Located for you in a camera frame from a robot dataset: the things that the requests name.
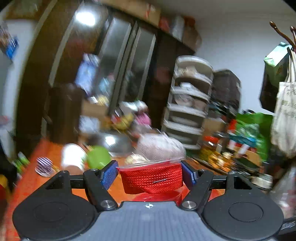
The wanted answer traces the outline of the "white paper cup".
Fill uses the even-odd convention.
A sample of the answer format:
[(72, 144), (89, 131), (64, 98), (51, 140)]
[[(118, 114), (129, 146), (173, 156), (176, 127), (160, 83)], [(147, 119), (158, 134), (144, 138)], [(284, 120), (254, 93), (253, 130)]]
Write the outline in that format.
[(77, 144), (66, 144), (61, 151), (61, 170), (71, 175), (81, 175), (84, 172), (86, 152)]

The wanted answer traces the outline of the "green plastic cup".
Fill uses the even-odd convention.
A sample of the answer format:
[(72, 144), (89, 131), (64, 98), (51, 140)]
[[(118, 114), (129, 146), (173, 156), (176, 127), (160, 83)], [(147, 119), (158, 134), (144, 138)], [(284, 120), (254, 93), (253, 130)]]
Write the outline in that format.
[(108, 150), (103, 146), (91, 146), (87, 152), (86, 162), (90, 169), (103, 169), (111, 162)]

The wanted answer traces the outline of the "dark wooden cabinet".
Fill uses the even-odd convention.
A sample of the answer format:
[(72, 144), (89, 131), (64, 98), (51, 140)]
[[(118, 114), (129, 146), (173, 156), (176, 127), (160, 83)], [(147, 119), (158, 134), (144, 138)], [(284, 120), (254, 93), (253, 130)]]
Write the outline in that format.
[(54, 1), (37, 34), (18, 97), (16, 148), (30, 153), (42, 137), (49, 91), (74, 84), (84, 54), (99, 67), (91, 96), (106, 99), (107, 114), (121, 101), (144, 101), (160, 128), (175, 60), (194, 51), (144, 21), (99, 1)]

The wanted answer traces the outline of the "cardboard box with label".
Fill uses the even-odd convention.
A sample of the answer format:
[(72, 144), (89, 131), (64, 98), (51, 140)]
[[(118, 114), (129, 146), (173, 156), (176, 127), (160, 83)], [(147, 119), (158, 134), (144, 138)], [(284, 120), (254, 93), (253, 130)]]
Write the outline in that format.
[(106, 106), (100, 106), (96, 103), (90, 103), (87, 100), (82, 101), (81, 115), (88, 116), (90, 118), (97, 118), (100, 121), (107, 116), (108, 108)]

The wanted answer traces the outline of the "purple striped cupcake liner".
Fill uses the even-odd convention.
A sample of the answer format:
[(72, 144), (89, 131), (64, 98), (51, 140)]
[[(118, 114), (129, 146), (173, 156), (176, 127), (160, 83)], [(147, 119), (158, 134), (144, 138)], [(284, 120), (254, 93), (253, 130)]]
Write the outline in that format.
[(37, 157), (35, 171), (43, 177), (51, 177), (55, 174), (53, 162), (47, 157)]

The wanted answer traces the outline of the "red lid pickle jar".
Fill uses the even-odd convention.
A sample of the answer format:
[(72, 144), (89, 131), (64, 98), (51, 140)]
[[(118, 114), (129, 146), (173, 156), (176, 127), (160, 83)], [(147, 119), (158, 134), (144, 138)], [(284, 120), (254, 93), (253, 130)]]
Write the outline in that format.
[(207, 161), (208, 157), (215, 152), (218, 142), (219, 139), (217, 137), (204, 136), (200, 149), (200, 158)]

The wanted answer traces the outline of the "red clear plastic cup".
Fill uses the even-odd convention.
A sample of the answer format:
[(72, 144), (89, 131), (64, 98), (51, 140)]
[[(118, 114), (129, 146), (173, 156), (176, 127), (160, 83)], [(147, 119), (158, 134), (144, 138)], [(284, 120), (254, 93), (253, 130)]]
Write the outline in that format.
[(119, 166), (125, 194), (131, 195), (132, 201), (173, 201), (179, 205), (189, 192), (181, 161), (181, 158), (171, 158)]

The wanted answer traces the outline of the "beige tote bag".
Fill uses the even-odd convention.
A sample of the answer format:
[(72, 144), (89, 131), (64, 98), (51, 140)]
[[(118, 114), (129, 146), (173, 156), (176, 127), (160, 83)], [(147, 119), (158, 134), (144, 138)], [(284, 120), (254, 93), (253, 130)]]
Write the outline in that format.
[(291, 159), (295, 157), (295, 52), (287, 51), (287, 76), (278, 86), (270, 134), (271, 143)]

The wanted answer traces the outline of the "white tiered dish rack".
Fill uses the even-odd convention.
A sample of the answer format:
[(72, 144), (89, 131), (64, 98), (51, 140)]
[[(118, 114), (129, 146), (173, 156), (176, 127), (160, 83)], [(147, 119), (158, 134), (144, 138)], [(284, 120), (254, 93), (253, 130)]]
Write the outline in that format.
[(202, 58), (184, 55), (176, 59), (161, 131), (187, 150), (200, 149), (213, 77), (212, 66)]

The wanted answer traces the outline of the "white mesh food cover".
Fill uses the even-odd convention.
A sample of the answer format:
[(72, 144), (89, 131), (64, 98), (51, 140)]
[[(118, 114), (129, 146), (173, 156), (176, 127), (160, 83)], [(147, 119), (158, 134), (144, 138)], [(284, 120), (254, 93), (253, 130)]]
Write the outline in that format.
[(167, 159), (185, 159), (186, 150), (183, 144), (165, 133), (146, 133), (137, 141), (135, 153), (150, 161)]

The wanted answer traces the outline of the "green plastic bag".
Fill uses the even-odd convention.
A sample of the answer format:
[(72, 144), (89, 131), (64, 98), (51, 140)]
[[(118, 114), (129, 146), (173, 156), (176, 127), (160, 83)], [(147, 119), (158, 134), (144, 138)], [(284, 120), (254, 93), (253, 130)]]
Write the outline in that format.
[(255, 148), (262, 161), (267, 161), (270, 143), (270, 129), (273, 116), (264, 113), (236, 115), (235, 130), (238, 135), (255, 139)]

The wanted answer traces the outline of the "blue white snack bag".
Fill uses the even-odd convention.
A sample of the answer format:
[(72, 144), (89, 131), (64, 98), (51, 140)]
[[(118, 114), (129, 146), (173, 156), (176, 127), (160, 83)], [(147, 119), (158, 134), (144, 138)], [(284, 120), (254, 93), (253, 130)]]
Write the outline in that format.
[(97, 55), (84, 54), (76, 74), (75, 85), (83, 89), (88, 97), (92, 94), (92, 86), (99, 63), (100, 59)]

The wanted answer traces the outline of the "steel colander bowl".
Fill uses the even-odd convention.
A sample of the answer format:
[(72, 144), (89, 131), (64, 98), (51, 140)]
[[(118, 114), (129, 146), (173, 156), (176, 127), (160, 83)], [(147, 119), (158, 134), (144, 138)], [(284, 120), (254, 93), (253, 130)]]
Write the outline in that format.
[(87, 140), (88, 146), (102, 146), (106, 148), (112, 157), (128, 156), (134, 152), (130, 138), (115, 131), (98, 132)]

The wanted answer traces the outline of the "brown plastic pitcher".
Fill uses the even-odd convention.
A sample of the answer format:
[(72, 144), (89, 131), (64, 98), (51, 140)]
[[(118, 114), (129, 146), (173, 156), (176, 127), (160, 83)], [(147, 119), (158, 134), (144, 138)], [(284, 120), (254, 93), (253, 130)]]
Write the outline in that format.
[(75, 84), (59, 84), (49, 91), (44, 118), (49, 140), (56, 144), (78, 141), (79, 118), (85, 91)]

